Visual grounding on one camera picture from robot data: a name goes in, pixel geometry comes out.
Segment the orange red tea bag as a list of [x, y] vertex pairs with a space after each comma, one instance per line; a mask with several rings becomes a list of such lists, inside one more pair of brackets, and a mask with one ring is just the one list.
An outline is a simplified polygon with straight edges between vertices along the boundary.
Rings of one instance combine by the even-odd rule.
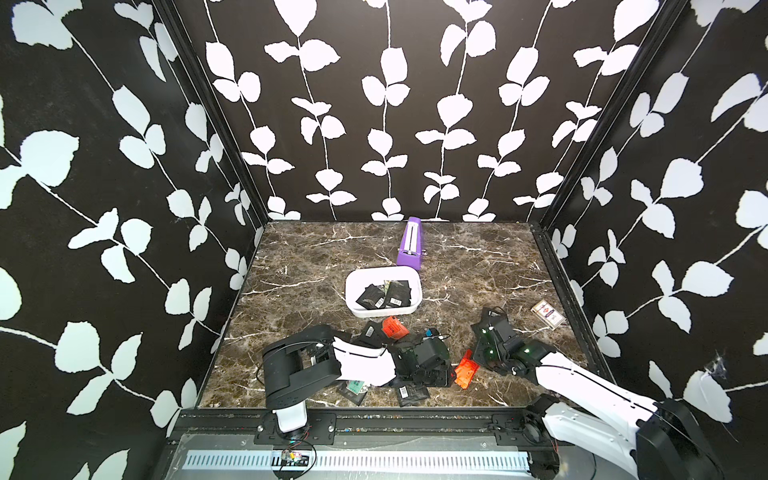
[[467, 349], [459, 364], [455, 367], [454, 382], [467, 390], [480, 365], [473, 360], [473, 350]]

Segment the black tea bag with barcode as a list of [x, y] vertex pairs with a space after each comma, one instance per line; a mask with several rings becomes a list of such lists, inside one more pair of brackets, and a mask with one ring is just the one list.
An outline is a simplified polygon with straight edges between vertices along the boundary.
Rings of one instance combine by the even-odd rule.
[[384, 285], [369, 284], [357, 298], [356, 304], [365, 310], [379, 310], [386, 304], [386, 288]]

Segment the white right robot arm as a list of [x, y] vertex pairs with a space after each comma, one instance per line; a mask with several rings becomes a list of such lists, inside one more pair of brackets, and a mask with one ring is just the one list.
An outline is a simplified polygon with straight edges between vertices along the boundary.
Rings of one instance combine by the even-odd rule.
[[473, 359], [558, 394], [543, 404], [547, 434], [579, 446], [635, 479], [722, 479], [725, 473], [690, 409], [655, 401], [582, 368], [554, 347], [525, 339], [499, 307], [483, 309]]

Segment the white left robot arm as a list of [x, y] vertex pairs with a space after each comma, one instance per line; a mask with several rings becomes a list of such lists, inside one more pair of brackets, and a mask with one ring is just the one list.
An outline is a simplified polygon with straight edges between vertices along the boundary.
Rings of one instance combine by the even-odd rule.
[[332, 385], [357, 405], [370, 389], [391, 388], [404, 407], [457, 379], [444, 335], [415, 334], [392, 316], [367, 322], [357, 336], [327, 324], [308, 327], [265, 347], [261, 371], [266, 408], [289, 435], [308, 427], [306, 401]]

